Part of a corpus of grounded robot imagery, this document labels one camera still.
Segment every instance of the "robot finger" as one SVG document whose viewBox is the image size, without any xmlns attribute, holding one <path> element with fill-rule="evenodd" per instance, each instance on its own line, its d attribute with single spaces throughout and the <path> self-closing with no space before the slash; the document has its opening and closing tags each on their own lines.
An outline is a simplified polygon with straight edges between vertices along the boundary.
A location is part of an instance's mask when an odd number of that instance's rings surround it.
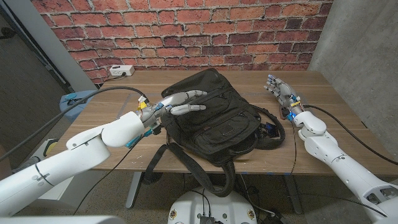
<svg viewBox="0 0 398 224">
<path fill-rule="evenodd" d="M 273 82 L 273 81 L 268 81 L 268 82 L 267 82 L 267 85 L 276 88 L 275 82 Z"/>
<path fill-rule="evenodd" d="M 275 86 L 268 87 L 268 86 L 265 85 L 264 88 L 266 90 L 268 90 L 269 92 L 271 92 L 276 97 L 278 97 L 280 95 L 279 94 L 280 90 L 278 88 L 276 88 Z"/>
<path fill-rule="evenodd" d="M 185 92 L 174 93 L 173 95 L 166 96 L 159 103 L 162 103 L 165 106 L 167 106 L 167 105 L 173 105 L 173 106 L 181 105 L 182 103 L 184 103 L 186 101 L 187 98 L 188 98 L 188 96 L 187 96 L 187 93 L 185 93 Z"/>
<path fill-rule="evenodd" d="M 191 100 L 192 98 L 197 97 L 197 96 L 205 96 L 205 95 L 207 95 L 207 92 L 201 91 L 201 90 L 191 90 L 191 91 L 187 91 L 185 93 L 187 94 L 186 100 L 187 99 Z"/>
<path fill-rule="evenodd" d="M 200 111 L 200 110 L 205 110 L 206 106 L 205 105 L 180 105 L 173 107 L 170 112 L 172 115 L 182 115 L 186 114 L 190 111 Z"/>
<path fill-rule="evenodd" d="M 284 104 L 284 101 L 282 99 L 280 99 L 280 98 L 278 98 L 278 102 L 279 102 L 280 105 Z"/>
<path fill-rule="evenodd" d="M 275 77 L 273 75 L 268 75 L 268 81 L 274 82 L 275 81 Z"/>
<path fill-rule="evenodd" d="M 272 79 L 272 80 L 268 80 L 268 82 L 270 86 L 274 86 L 276 88 L 279 88 L 279 82 L 277 82 L 277 79 Z"/>
</svg>

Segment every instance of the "concrete wall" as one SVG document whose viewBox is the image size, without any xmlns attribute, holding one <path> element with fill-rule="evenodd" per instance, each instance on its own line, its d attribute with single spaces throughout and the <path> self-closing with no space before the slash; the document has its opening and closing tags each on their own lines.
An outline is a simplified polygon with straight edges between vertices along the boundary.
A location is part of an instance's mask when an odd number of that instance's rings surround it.
<svg viewBox="0 0 398 224">
<path fill-rule="evenodd" d="M 398 159 L 398 1 L 335 0 L 308 70 L 320 71 Z"/>
</svg>

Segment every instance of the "wooden table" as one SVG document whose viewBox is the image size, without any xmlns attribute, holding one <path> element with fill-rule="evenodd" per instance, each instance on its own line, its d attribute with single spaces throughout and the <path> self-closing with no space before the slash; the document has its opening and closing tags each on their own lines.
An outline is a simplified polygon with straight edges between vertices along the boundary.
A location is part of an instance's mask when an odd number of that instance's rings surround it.
<svg viewBox="0 0 398 224">
<path fill-rule="evenodd" d="M 107 82 L 103 88 L 110 86 L 131 86 L 145 93 L 152 103 L 161 99 L 160 92 L 168 86 L 193 75 L 198 71 L 136 71 L 133 76 L 118 81 Z M 302 97 L 304 103 L 319 106 L 335 115 L 357 137 L 371 146 L 377 152 L 388 158 L 392 156 L 383 148 L 370 130 L 344 102 L 340 95 L 325 80 L 319 72 L 275 72 L 275 71 L 220 71 L 248 102 L 267 108 L 278 116 L 279 104 L 275 97 L 263 86 L 267 75 L 273 74 L 290 84 Z M 86 106 L 76 121 L 69 127 L 59 140 L 50 155 L 65 150 L 65 143 L 72 136 L 104 123 L 112 122 L 118 114 L 134 111 L 137 108 L 139 95 L 129 90 L 112 90 L 96 95 Z M 357 160 L 375 175 L 396 176 L 398 167 L 394 166 L 360 145 L 338 123 L 321 111 L 313 110 L 315 116 L 322 119 L 328 131 L 337 139 L 340 148 Z M 252 152 L 235 159 L 236 173 L 247 174 L 288 174 L 292 170 L 295 159 L 295 146 L 292 125 L 282 121 L 286 132 L 284 143 L 275 150 Z M 293 171 L 295 175 L 332 175 L 333 171 L 306 152 L 303 141 L 297 136 L 297 162 Z M 119 170 L 145 171 L 158 148 L 166 143 L 166 133 L 144 138 L 116 168 Z M 95 167 L 97 170 L 110 170 L 127 152 L 125 147 L 109 148 L 111 157 Z M 209 173 L 219 173 L 222 170 L 209 162 L 190 154 Z M 154 172 L 188 172 L 187 168 L 170 152 L 166 151 L 154 169 Z"/>
</svg>

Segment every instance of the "table leg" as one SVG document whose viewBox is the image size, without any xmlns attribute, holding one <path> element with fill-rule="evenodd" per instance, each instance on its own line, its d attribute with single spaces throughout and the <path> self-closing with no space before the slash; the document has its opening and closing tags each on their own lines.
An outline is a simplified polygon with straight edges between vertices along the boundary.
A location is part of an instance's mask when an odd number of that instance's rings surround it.
<svg viewBox="0 0 398 224">
<path fill-rule="evenodd" d="M 296 214 L 302 214 L 303 208 L 301 206 L 301 201 L 299 197 L 299 192 L 297 190 L 296 181 L 292 175 L 284 175 L 286 189 L 290 196 L 290 201 L 293 205 L 293 210 Z"/>
<path fill-rule="evenodd" d="M 129 195 L 127 196 L 126 200 L 126 208 L 132 208 L 132 206 L 134 205 L 134 201 L 138 193 L 139 184 L 141 183 L 140 182 L 141 175 L 142 172 L 134 172 L 130 185 Z"/>
</svg>

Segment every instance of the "electrical outlet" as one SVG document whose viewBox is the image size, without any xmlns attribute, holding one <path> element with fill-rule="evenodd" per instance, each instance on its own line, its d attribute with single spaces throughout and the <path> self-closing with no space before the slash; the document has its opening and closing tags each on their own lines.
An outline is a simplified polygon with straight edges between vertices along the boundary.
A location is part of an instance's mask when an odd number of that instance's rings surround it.
<svg viewBox="0 0 398 224">
<path fill-rule="evenodd" d="M 121 76 L 123 72 L 126 72 L 126 76 L 131 76 L 134 73 L 134 67 L 132 65 L 113 65 L 109 71 L 112 76 Z"/>
</svg>

